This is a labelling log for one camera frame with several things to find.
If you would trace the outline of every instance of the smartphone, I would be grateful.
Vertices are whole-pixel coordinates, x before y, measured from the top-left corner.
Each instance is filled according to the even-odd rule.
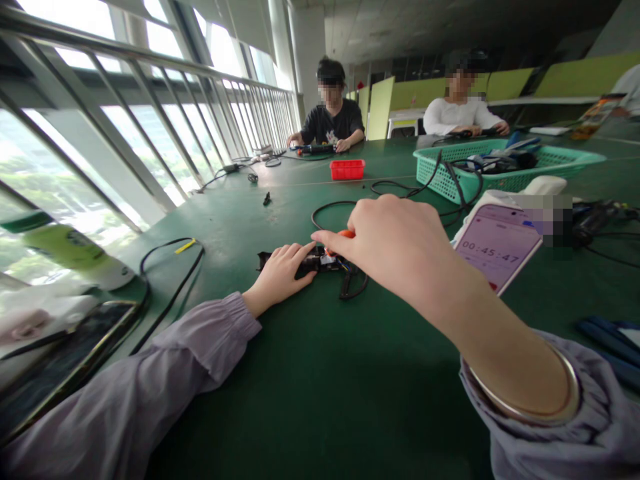
[[[542,244],[529,216],[505,205],[483,205],[456,243],[455,250],[485,274],[498,296]]]

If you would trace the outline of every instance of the green plastic basket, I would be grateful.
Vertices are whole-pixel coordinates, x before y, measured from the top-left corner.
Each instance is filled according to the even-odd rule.
[[[423,185],[429,180],[433,173],[438,152],[442,150],[442,161],[453,161],[466,159],[470,155],[484,155],[492,149],[504,149],[507,140],[480,140],[475,142],[459,143],[457,145],[443,145],[442,147],[431,147],[428,149],[416,150],[413,156],[418,159],[416,179]],[[509,173],[498,173],[495,175],[483,175],[483,187],[480,194],[485,190],[504,190],[519,192],[539,175],[554,175],[569,179],[575,176],[580,170],[594,163],[600,163],[607,158],[604,155],[580,150],[566,149],[560,147],[542,146],[536,152],[538,165],[536,168],[520,170]],[[473,172],[466,172],[455,169],[456,177],[460,183],[462,193],[466,201],[471,201],[478,193],[478,177]],[[429,188],[438,192],[454,203],[460,204],[460,194],[447,169],[440,165]]]

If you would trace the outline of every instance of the bracelet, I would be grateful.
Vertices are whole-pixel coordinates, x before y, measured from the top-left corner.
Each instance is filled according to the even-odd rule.
[[[580,384],[578,382],[578,377],[575,374],[575,370],[571,362],[569,362],[569,360],[567,360],[562,352],[556,349],[553,345],[547,343],[547,346],[549,346],[552,352],[554,352],[560,359],[560,362],[562,363],[562,366],[565,370],[565,374],[567,375],[567,380],[569,381],[569,392],[564,404],[562,405],[562,407],[552,413],[540,413],[512,407],[496,394],[494,394],[494,392],[489,390],[487,386],[482,383],[482,380],[478,378],[471,367],[469,367],[469,370],[473,374],[473,378],[475,378],[476,382],[478,382],[478,385],[480,385],[484,393],[491,399],[491,401],[494,402],[494,404],[498,405],[501,409],[509,412],[512,417],[525,423],[533,423],[544,427],[556,427],[568,422],[575,416],[580,404]]]

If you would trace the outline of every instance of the person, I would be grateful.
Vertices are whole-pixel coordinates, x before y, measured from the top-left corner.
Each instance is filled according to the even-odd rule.
[[[360,200],[347,226],[353,239],[329,231],[311,238],[360,266],[458,348],[463,386],[491,432],[496,478],[639,477],[640,406],[624,396],[609,364],[528,328],[453,250],[433,207],[382,195]],[[312,283],[313,272],[294,276],[314,245],[276,249],[248,291],[198,305],[147,350],[98,374],[0,452],[8,477],[143,478],[152,450],[192,398],[218,388],[238,364],[261,329],[257,318]],[[464,428],[454,419],[451,427]]]
[[[445,97],[433,100],[425,112],[423,126],[428,135],[469,130],[476,137],[490,128],[496,128],[499,135],[509,134],[509,124],[492,114],[486,102],[469,96],[478,70],[472,63],[463,63],[447,74]]]
[[[625,117],[640,121],[640,65],[627,70],[618,79],[611,93],[626,93],[620,106],[611,114],[615,117]]]
[[[316,73],[322,105],[307,115],[302,130],[289,136],[287,146],[331,143],[337,153],[347,151],[365,138],[362,112],[357,102],[342,98],[346,87],[345,70],[340,62],[322,58]]]

